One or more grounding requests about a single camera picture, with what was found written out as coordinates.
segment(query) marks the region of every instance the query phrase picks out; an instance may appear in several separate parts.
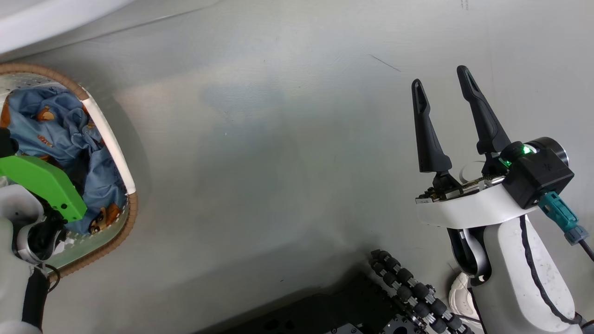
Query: basket rim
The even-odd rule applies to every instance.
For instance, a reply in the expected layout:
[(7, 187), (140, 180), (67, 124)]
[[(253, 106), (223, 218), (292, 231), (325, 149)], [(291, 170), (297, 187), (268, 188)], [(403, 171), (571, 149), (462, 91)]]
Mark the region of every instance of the basket rim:
[[(85, 89), (82, 88), (78, 83), (50, 68), (41, 65), (23, 63), (0, 64), (0, 76), (20, 73), (36, 74), (49, 78), (66, 87), (68, 90), (70, 90), (70, 92), (75, 94), (81, 102), (91, 98), (91, 96), (85, 91)], [(111, 240), (96, 248), (95, 250), (89, 252), (85, 256), (82, 256), (79, 259), (76, 259), (60, 267), (59, 271), (61, 277), (69, 275), (79, 269), (82, 269), (90, 265), (96, 260), (111, 253), (114, 249), (118, 248), (118, 246), (121, 245), (124, 240), (126, 240), (128, 235), (132, 231), (134, 224), (136, 223), (136, 217), (138, 215), (138, 195), (136, 191), (134, 190), (133, 193), (128, 193), (127, 196), (129, 205), (128, 217), (118, 234), (116, 234)], [(50, 274), (50, 280), (55, 281), (55, 279), (56, 273), (52, 272)]]

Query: blue fabric with cartoon print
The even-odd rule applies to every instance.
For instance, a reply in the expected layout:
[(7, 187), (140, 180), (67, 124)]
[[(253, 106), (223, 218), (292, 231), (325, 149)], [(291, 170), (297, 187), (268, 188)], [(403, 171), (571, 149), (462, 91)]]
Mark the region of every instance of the blue fabric with cartoon print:
[(87, 213), (69, 222), (71, 231), (89, 234), (89, 226), (106, 208), (125, 203), (119, 172), (99, 131), (85, 113), (83, 104), (67, 89), (57, 87), (14, 90), (8, 97), (10, 118), (2, 114), (2, 126), (18, 141), (18, 154), (54, 159), (68, 176), (83, 161), (83, 200)]

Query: black cable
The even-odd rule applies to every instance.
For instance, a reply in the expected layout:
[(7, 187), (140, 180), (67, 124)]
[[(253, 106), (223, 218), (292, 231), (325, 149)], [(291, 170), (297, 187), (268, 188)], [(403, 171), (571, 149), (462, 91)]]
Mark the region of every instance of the black cable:
[(528, 243), (528, 231), (526, 229), (526, 216), (523, 215), (520, 217), (520, 229), (522, 230), (522, 245), (524, 246), (524, 254), (526, 256), (526, 262), (528, 262), (528, 266), (530, 267), (530, 274), (532, 274), (532, 280), (534, 284), (538, 288), (538, 291), (541, 292), (542, 301), (551, 309), (551, 312), (556, 315), (562, 322), (568, 324), (579, 324), (582, 320), (582, 317), (576, 316), (573, 319), (569, 319), (563, 315), (563, 313), (559, 312), (555, 307), (555, 304), (551, 301), (549, 296), (546, 294), (545, 287), (542, 286), (541, 280), (538, 278), (538, 273), (536, 272), (536, 266), (534, 265), (534, 259), (532, 258), (532, 250), (530, 249), (530, 244)]
[(588, 254), (590, 259), (592, 259), (592, 261), (594, 261), (594, 251), (592, 251), (590, 246), (588, 246), (588, 244), (586, 244), (586, 240), (580, 240), (579, 243), (580, 243), (580, 246), (582, 246), (582, 248), (584, 248), (584, 251), (586, 251), (586, 254)]
[(457, 314), (457, 313), (452, 313), (452, 314), (455, 314), (460, 319), (465, 319), (465, 320), (468, 320), (470, 322), (475, 322), (475, 323), (481, 323), (480, 320), (474, 319), (473, 317), (467, 317), (467, 316), (463, 316), (463, 315)]
[(56, 288), (56, 286), (58, 286), (58, 283), (60, 283), (60, 278), (61, 278), (62, 275), (60, 275), (60, 271), (58, 270), (58, 268), (56, 268), (56, 267), (54, 267), (54, 266), (52, 266), (50, 264), (47, 264), (47, 263), (45, 264), (45, 266), (48, 267), (48, 268), (50, 268), (50, 269), (52, 269), (53, 272), (56, 273), (56, 282), (48, 290), (48, 293), (50, 293), (50, 292), (52, 292)]

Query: basket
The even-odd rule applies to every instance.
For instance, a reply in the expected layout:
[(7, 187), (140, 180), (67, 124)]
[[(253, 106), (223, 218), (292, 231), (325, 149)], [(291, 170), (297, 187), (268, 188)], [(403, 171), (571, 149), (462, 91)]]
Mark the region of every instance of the basket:
[(91, 95), (64, 75), (39, 65), (0, 64), (0, 102), (4, 103), (11, 91), (22, 87), (54, 86), (70, 90), (83, 103), (122, 177), (127, 200), (119, 217), (106, 229), (92, 235), (69, 232), (73, 244), (66, 244), (63, 252), (48, 260), (59, 269), (61, 276), (69, 275), (93, 263), (117, 248), (130, 234), (138, 214), (138, 197), (134, 180), (111, 127)]

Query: camera lens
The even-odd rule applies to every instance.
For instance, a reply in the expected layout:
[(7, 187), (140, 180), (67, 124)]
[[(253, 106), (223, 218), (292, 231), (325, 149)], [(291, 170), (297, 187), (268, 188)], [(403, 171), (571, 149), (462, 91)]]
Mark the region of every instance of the camera lens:
[(539, 152), (540, 150), (551, 149), (561, 159), (561, 161), (563, 161), (563, 163), (569, 167), (569, 157), (567, 156), (567, 152), (565, 149), (563, 149), (563, 146), (557, 143), (557, 141), (554, 139), (549, 137), (540, 137), (525, 143), (525, 145), (534, 148), (536, 152)]

